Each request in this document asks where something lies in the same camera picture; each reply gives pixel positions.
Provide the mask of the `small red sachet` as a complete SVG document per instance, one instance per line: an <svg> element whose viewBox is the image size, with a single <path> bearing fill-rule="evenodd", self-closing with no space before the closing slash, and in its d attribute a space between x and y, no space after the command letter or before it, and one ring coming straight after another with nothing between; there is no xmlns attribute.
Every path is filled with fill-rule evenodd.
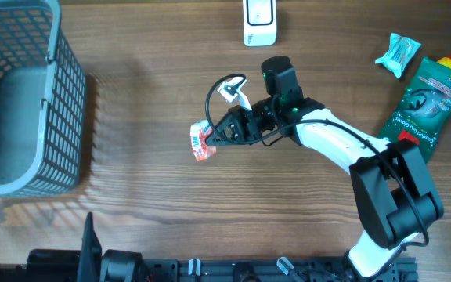
<svg viewBox="0 0 451 282"><path fill-rule="evenodd" d="M198 121L190 127L190 139L193 155L197 161L206 161L217 153L215 146L208 146L205 139L212 133L207 120Z"/></svg>

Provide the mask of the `light green wipes packet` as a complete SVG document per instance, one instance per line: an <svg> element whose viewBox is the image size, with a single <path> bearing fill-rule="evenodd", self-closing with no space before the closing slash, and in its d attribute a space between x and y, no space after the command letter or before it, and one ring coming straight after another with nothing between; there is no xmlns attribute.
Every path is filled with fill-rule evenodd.
<svg viewBox="0 0 451 282"><path fill-rule="evenodd" d="M382 57L375 59L375 64L382 64L400 79L420 47L421 44L411 38L391 33L388 51Z"/></svg>

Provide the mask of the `green 3M glove package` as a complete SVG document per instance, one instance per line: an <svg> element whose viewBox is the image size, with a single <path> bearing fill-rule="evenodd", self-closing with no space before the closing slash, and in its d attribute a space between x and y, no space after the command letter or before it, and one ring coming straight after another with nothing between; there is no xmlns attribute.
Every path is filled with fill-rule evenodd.
<svg viewBox="0 0 451 282"><path fill-rule="evenodd" d="M425 57L378 137L391 143L407 139L429 161L450 116L451 69Z"/></svg>

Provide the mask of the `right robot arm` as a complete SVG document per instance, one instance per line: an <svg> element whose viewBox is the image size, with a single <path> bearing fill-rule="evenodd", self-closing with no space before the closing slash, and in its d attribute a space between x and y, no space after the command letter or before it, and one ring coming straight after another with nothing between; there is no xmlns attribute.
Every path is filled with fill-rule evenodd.
<svg viewBox="0 0 451 282"><path fill-rule="evenodd" d="M441 197L418 145L391 143L367 135L336 118L320 102L304 96L287 56L261 65L268 98L251 104L242 92L247 78L229 74L210 88L232 108L208 122L207 146L253 145L278 135L321 153L351 177L363 233L348 251L356 279L372 281L410 246L430 242L428 227L444 214Z"/></svg>

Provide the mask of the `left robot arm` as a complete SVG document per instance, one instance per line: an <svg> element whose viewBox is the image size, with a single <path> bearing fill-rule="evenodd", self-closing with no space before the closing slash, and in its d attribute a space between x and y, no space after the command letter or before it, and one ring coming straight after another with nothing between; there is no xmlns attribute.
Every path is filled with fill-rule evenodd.
<svg viewBox="0 0 451 282"><path fill-rule="evenodd" d="M141 254L103 251L94 230L93 214L86 216L80 250L34 249L24 264L0 263L0 281L151 281Z"/></svg>

